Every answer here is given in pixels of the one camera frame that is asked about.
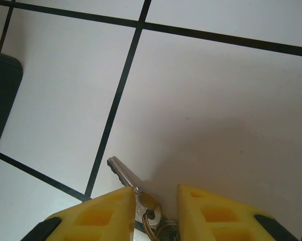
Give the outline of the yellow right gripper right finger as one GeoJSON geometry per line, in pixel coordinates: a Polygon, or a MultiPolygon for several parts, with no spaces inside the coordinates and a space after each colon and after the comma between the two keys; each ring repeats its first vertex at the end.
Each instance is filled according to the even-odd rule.
{"type": "Polygon", "coordinates": [[[270,213],[218,194],[179,184],[181,240],[296,240],[270,213]]]}

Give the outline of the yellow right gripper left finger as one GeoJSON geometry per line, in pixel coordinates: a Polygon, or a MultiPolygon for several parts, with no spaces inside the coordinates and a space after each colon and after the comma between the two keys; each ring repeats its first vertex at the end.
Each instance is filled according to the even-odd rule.
{"type": "Polygon", "coordinates": [[[50,215],[25,240],[133,240],[134,222],[135,192],[123,187],[50,215]]]}

